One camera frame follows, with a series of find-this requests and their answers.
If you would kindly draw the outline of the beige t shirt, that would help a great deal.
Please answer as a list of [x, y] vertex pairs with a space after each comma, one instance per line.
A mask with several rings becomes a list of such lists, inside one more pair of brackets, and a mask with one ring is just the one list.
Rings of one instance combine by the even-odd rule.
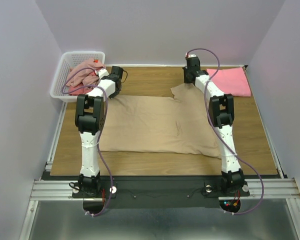
[[100, 149], [220, 158], [204, 94], [193, 84], [170, 90], [173, 97], [118, 95], [110, 99]]

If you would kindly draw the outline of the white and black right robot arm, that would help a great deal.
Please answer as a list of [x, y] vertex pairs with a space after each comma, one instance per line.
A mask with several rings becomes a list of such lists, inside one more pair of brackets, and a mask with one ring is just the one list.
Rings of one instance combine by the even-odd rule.
[[185, 60], [184, 82], [193, 84], [204, 94], [208, 123], [217, 137], [221, 153], [220, 190], [225, 195], [232, 195], [245, 184], [233, 139], [234, 97], [224, 93], [210, 80], [208, 72], [201, 70], [200, 59], [195, 54], [187, 53]]

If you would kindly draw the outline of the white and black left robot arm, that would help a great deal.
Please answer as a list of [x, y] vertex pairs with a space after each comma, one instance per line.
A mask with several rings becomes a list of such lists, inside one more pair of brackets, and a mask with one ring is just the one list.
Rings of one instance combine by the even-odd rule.
[[106, 122], [108, 99], [120, 93], [124, 72], [119, 66], [113, 66], [110, 72], [97, 71], [98, 84], [89, 93], [77, 96], [75, 126], [81, 141], [81, 169], [78, 182], [72, 186], [75, 191], [90, 197], [101, 193], [99, 141]]

